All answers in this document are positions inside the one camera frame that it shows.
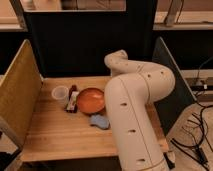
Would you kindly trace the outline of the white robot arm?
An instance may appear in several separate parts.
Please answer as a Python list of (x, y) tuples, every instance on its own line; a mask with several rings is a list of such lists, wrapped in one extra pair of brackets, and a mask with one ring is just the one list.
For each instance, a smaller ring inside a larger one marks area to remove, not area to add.
[(168, 67), (134, 61), (119, 50), (104, 58), (112, 78), (105, 86), (105, 105), (123, 171), (169, 171), (146, 111), (175, 87)]

